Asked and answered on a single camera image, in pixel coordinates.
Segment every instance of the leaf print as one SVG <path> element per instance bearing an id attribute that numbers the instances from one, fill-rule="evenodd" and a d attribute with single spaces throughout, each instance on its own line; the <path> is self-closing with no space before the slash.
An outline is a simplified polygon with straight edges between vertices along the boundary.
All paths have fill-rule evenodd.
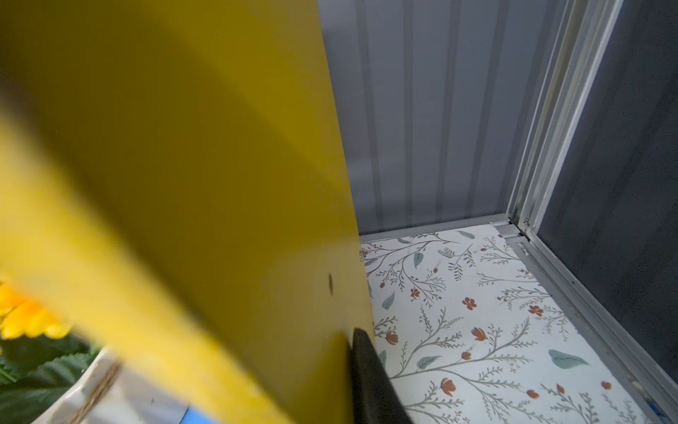
<path id="1" fill-rule="evenodd" d="M 416 268 L 424 260 L 424 254 L 417 252 L 414 254 L 414 267 Z"/>
<path id="2" fill-rule="evenodd" d="M 433 362 L 435 362 L 436 359 L 440 358 L 440 356 L 424 356 L 420 360 L 417 361 L 417 368 L 420 370 L 426 369 L 427 366 L 431 365 Z"/>
<path id="3" fill-rule="evenodd" d="M 467 233 L 466 231 L 459 231 L 457 230 L 457 233 L 463 235 L 464 237 L 468 237 L 470 239 L 475 239 L 475 236 L 471 233 Z"/>
<path id="4" fill-rule="evenodd" d="M 393 292 L 392 295 L 390 295 L 389 297 L 386 298 L 386 300 L 384 300 L 384 302 L 382 303 L 382 308 L 384 309 L 390 308 L 391 305 L 393 305 L 393 299 L 395 299 L 395 292 Z"/>
<path id="5" fill-rule="evenodd" d="M 386 366 L 386 350 L 382 350 L 381 353 L 379 353 L 379 362 L 382 363 L 382 366 Z"/>
<path id="6" fill-rule="evenodd" d="M 590 365 L 588 362 L 584 361 L 578 356 L 563 353 L 554 349 L 549 351 L 549 355 L 551 356 L 553 363 L 556 364 L 558 368 L 562 368 L 564 370 L 579 365 Z"/>

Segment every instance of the flower petal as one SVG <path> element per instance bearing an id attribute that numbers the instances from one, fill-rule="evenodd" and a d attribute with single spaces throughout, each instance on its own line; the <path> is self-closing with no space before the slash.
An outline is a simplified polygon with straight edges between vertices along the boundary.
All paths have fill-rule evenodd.
<path id="1" fill-rule="evenodd" d="M 33 302 L 26 301 L 5 316 L 0 324 L 0 337 L 3 339 L 15 339 L 22 336 L 28 329 L 28 325 L 42 308 Z"/>
<path id="2" fill-rule="evenodd" d="M 53 324 L 45 329 L 45 336 L 50 339 L 62 339 L 65 337 L 73 326 L 64 324 Z"/>
<path id="3" fill-rule="evenodd" d="M 58 324 L 56 318 L 46 310 L 42 309 L 40 312 L 35 314 L 33 319 L 28 323 L 28 326 L 26 327 L 26 336 L 37 337 L 40 334 L 43 334 L 43 332 L 45 332 L 48 327 L 54 324 Z"/>
<path id="4" fill-rule="evenodd" d="M 484 340 L 487 338 L 487 337 L 485 336 L 485 332 L 482 331 L 482 330 L 481 330 L 480 328 L 478 328 L 478 327 L 474 327 L 474 328 L 471 330 L 471 334 L 473 334 L 473 335 L 475 336 L 475 339 L 478 340 L 478 341 L 484 341 Z"/>
<path id="5" fill-rule="evenodd" d="M 9 284 L 0 284 L 0 311 L 17 307 L 25 301 L 26 298 L 12 290 L 12 287 L 10 287 Z"/>

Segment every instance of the dark panel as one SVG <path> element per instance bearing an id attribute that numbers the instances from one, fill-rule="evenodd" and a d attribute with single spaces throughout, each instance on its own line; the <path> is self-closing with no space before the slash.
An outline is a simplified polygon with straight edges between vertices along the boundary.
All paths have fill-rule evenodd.
<path id="1" fill-rule="evenodd" d="M 627 0 L 539 236 L 668 372 L 678 336 L 678 5 Z"/>

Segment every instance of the white pot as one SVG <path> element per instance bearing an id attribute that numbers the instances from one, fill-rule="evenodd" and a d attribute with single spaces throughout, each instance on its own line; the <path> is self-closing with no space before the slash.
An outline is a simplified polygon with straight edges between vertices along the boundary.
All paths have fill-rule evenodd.
<path id="1" fill-rule="evenodd" d="M 64 395 L 33 424 L 64 424 L 82 408 L 99 382 L 115 363 L 115 356 L 104 348 Z M 123 367 L 108 392 L 88 412 L 81 424 L 179 424 L 187 402 L 181 402 Z"/>

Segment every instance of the metal frame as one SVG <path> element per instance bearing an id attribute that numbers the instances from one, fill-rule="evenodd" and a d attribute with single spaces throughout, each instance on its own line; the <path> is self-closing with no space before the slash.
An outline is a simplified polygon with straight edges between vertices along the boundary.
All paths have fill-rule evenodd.
<path id="1" fill-rule="evenodd" d="M 678 423 L 678 385 L 614 319 L 539 237 L 507 238 L 518 257 L 537 277 L 566 316 L 623 384 L 650 419 L 655 402 Z"/>
<path id="2" fill-rule="evenodd" d="M 457 228 L 473 227 L 484 224 L 509 224 L 506 214 L 480 216 L 478 218 L 460 219 L 446 223 L 421 225 L 419 227 L 403 228 L 399 230 L 383 231 L 381 233 L 365 234 L 360 236 L 360 242 L 376 242 L 378 240 L 392 239 L 396 237 L 409 237 L 411 235 L 433 233 L 435 231 L 454 230 Z"/>
<path id="3" fill-rule="evenodd" d="M 507 214 L 537 234 L 623 0 L 570 0 L 549 60 Z"/>

